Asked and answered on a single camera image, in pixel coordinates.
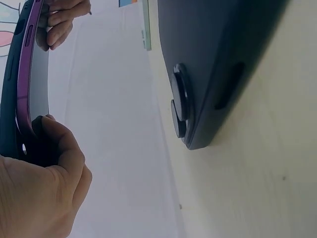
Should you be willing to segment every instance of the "white wall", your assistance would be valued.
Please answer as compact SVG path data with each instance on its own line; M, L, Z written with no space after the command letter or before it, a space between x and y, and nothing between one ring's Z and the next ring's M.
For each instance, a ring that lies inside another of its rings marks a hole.
M138 8L92 12L50 59L51 113L73 130L94 174L71 237L176 238L180 214Z

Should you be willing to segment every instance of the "fingernail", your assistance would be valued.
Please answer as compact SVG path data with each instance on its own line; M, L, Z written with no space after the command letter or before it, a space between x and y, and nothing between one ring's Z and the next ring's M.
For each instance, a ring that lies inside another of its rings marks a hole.
M58 35L57 34L53 35L52 41L50 42L49 45L53 46L56 43L57 40L58 40Z
M55 120L55 121L56 121L56 119L55 119L52 115L50 115L50 114L47 114L46 117L49 118L49 119L51 119L51 120Z

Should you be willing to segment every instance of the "phone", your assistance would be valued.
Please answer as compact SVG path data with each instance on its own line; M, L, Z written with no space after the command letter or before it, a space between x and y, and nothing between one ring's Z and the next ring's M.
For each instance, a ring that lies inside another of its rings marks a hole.
M36 0L26 26L18 81L16 122L21 135L36 140L32 122L49 113L47 22L49 8L43 0Z
M16 126L17 80L22 44L33 3L34 0L28 0L22 7L11 41L2 85L0 154L16 159L23 154L21 150L19 150L20 132Z
M47 167L58 156L39 117L49 113L49 7L43 1L25 2L12 39L2 87L0 154Z

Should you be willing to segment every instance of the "wooden table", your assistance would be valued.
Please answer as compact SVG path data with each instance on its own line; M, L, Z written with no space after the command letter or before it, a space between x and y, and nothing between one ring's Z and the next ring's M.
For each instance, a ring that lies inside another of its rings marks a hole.
M317 1L290 1L237 106L197 151L174 132L157 0L149 5L149 57L187 237L316 237Z

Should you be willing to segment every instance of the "smartphone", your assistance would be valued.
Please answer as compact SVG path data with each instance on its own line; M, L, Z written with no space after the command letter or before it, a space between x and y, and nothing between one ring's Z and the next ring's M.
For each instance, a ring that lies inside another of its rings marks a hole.
M21 49L17 81L16 123L21 136L36 141L32 122L49 113L47 21L49 8L35 0Z
M19 159L23 155L20 150L20 132L16 126L17 80L20 65L22 44L25 38L26 25L31 15L34 0L28 0L15 26L9 49L1 96L0 110L0 154L5 157Z

